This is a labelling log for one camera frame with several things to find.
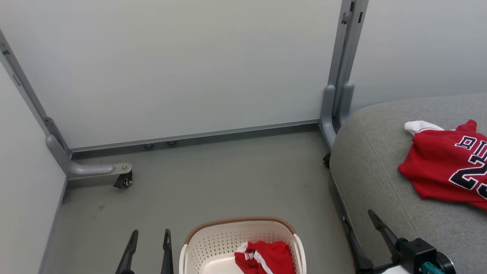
gray floor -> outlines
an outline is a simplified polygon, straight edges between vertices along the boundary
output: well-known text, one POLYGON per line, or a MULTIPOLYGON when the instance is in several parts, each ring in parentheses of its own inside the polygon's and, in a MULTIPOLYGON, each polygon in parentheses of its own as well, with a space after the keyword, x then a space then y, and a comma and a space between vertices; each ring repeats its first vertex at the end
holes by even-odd
POLYGON ((97 178, 77 184, 93 186, 67 190, 43 273, 114 273, 134 229, 132 270, 160 273, 166 228, 178 273, 179 252, 193 228, 262 215, 296 229, 308 273, 351 274, 336 194, 321 162, 327 152, 321 133, 307 131, 83 160, 130 162, 133 185, 119 190, 108 184, 113 178, 97 178))

caster wheel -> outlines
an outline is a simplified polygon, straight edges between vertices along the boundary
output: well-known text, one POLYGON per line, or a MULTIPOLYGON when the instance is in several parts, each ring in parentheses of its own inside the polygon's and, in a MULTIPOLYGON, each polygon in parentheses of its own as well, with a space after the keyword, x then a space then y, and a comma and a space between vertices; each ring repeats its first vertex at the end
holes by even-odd
POLYGON ((132 170, 125 174, 120 174, 113 185, 116 188, 128 188, 132 185, 132 170))
POLYGON ((325 166, 327 169, 330 169, 330 157, 331 156, 332 156, 332 154, 330 152, 327 155, 325 155, 325 157, 323 157, 323 162, 325 162, 325 166))
POLYGON ((132 185, 132 179, 128 180, 126 179, 124 182, 123 182, 123 187, 124 188, 128 188, 132 185))

fabric upholstery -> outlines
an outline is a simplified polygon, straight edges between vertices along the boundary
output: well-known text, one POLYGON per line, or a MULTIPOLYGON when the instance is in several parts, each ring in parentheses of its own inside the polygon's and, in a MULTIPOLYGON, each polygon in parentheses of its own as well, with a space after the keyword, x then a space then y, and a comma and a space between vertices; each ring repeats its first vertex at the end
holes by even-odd
POLYGON ((353 113, 339 130, 331 172, 365 254, 378 266, 390 253, 368 217, 373 209, 398 237, 421 237, 445 253, 457 273, 485 273, 487 212, 473 206, 422 200, 397 170, 411 147, 404 123, 424 120, 446 130, 473 119, 487 134, 487 93, 415 98, 353 113))

gray metal frame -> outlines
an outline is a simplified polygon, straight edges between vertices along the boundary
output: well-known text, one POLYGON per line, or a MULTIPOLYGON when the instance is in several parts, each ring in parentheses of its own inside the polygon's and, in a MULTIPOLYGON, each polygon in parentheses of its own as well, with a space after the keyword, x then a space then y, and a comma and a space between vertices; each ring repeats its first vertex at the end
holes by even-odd
POLYGON ((170 142, 170 141, 174 141, 174 140, 194 139, 194 138, 201 138, 201 137, 219 136, 219 135, 234 134, 234 133, 243 133, 243 132, 252 132, 252 131, 260 131, 260 130, 268 130, 268 129, 277 129, 277 128, 283 128, 283 127, 316 124, 316 123, 318 123, 318 121, 319 121, 318 119, 314 119, 314 120, 305 120, 305 121, 282 123, 282 124, 273 124, 273 125, 265 125, 265 126, 228 129, 228 130, 220 130, 220 131, 205 132, 205 133, 187 134, 187 135, 181 135, 181 136, 171 136, 171 137, 162 137, 162 138, 155 138, 155 139, 129 141, 129 142, 121 142, 121 143, 113 143, 113 144, 105 144, 105 145, 79 147, 79 148, 72 148, 70 150, 73 153, 87 152, 87 151, 94 151, 94 150, 119 148, 119 147, 129 147, 129 146, 134 146, 134 145, 144 145, 144 144, 149 144, 149 143, 163 143, 163 142, 170 142))
POLYGON ((27 80, 17 58, 10 48, 7 39, 0 30, 0 49, 2 56, 0 62, 11 76, 12 81, 17 86, 27 106, 36 118, 40 127, 46 134, 46 145, 53 154, 57 163, 66 174, 68 179, 80 179, 104 175, 127 174, 132 170, 129 163, 104 164, 104 165, 81 165, 71 161, 71 152, 64 142, 61 133, 57 129, 54 121, 47 116, 44 108, 40 104, 32 86, 27 80))
POLYGON ((350 113, 355 88, 355 85, 349 82, 350 73, 368 3, 369 0, 342 1, 328 86, 323 91, 319 122, 330 149, 333 147, 338 129, 350 113))
POLYGON ((46 137, 46 145, 61 169, 64 171, 64 174, 66 174, 70 180, 105 175, 126 174, 132 170, 132 165, 129 163, 103 165, 81 165, 75 163, 71 161, 69 156, 66 155, 56 137, 51 134, 46 137))

white wall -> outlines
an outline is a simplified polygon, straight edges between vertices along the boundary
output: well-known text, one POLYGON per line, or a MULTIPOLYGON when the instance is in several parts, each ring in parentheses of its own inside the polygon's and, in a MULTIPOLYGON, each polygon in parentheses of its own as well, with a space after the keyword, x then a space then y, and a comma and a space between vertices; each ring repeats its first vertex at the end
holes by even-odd
POLYGON ((66 176, 1 64, 0 117, 0 268, 5 274, 35 274, 66 176))
POLYGON ((5 0, 70 148, 319 118, 341 0, 5 0))
POLYGON ((483 0, 370 0, 350 76, 352 110, 486 91, 486 10, 483 0))

